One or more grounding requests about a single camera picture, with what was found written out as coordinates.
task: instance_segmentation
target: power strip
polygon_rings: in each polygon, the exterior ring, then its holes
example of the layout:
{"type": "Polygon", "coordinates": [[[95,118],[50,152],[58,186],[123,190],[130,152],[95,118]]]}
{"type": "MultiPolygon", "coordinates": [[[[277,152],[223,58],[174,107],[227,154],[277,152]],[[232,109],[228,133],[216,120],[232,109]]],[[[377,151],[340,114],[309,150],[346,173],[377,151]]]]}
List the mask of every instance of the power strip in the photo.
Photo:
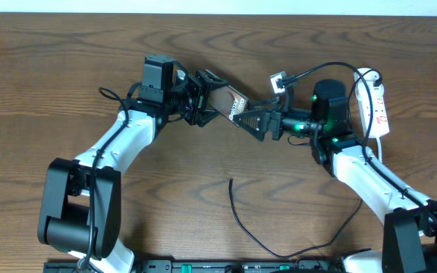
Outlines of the power strip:
{"type": "MultiPolygon", "coordinates": [[[[360,68],[359,72],[361,74],[365,74],[369,70],[370,68],[364,67],[360,68]]],[[[369,73],[363,75],[363,78],[365,78],[365,81],[369,86],[373,104],[373,123],[372,128],[370,129],[369,138],[382,137],[389,132],[387,112],[385,111],[384,102],[384,85],[380,84],[379,86],[375,86],[375,81],[380,78],[380,75],[375,71],[370,71],[369,73]]],[[[357,73],[354,73],[354,79],[355,81],[359,79],[359,75],[357,73]]],[[[362,80],[359,80],[355,87],[355,96],[358,100],[363,135],[365,136],[370,121],[370,103],[369,96],[367,95],[367,91],[362,80]]]]}

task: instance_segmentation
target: wooden table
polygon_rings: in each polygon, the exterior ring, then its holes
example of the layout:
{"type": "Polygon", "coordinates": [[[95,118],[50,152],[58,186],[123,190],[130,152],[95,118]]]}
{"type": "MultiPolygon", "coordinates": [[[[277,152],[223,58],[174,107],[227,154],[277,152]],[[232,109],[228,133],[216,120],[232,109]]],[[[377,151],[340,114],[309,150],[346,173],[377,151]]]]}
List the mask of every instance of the wooden table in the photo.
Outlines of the wooden table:
{"type": "MultiPolygon", "coordinates": [[[[0,14],[0,271],[41,271],[69,257],[36,238],[47,167],[107,131],[118,105],[97,88],[124,96],[149,53],[190,72],[208,68],[252,100],[272,95],[269,75],[279,71],[326,61],[377,68],[391,126],[385,163],[437,199],[435,17],[0,14]]],[[[297,106],[310,107],[324,78],[353,82],[347,69],[322,69],[301,80],[297,106]]],[[[359,122],[355,99],[352,108],[359,122]]],[[[175,259],[271,258],[235,223],[230,176],[243,223],[281,254],[330,240],[359,202],[308,147],[270,136],[259,143],[224,118],[204,128],[183,121],[167,125],[126,173],[120,238],[175,259]]],[[[382,225],[366,206],[333,246],[310,254],[364,247],[382,247],[382,225]]]]}

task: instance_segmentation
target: green light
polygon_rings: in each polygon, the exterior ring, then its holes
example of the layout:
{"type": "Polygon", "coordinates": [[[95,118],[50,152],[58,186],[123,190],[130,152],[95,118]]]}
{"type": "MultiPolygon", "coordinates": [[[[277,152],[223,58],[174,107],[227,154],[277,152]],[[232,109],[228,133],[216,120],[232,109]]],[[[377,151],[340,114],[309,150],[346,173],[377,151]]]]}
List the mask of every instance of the green light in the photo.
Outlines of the green light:
{"type": "Polygon", "coordinates": [[[294,125],[294,130],[295,131],[299,131],[299,130],[302,130],[302,129],[304,129],[304,125],[303,124],[296,124],[296,125],[294,125]]]}

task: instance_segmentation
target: white cable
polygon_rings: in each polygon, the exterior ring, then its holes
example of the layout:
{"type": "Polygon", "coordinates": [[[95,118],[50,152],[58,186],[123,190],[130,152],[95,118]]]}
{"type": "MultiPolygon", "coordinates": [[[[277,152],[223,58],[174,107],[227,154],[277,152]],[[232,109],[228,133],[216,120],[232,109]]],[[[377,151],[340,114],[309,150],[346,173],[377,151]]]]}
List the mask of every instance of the white cable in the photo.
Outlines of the white cable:
{"type": "Polygon", "coordinates": [[[380,163],[382,163],[382,144],[380,143],[380,137],[376,136],[377,140],[377,158],[379,159],[380,163]]]}

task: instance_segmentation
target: white background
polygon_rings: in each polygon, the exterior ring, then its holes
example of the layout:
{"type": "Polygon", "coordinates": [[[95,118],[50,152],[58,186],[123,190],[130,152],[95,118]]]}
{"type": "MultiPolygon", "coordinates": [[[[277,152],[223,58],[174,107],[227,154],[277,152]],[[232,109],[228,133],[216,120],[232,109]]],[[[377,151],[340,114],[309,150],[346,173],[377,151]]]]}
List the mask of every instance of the white background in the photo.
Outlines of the white background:
{"type": "Polygon", "coordinates": [[[0,0],[0,11],[437,16],[437,0],[0,0]]]}

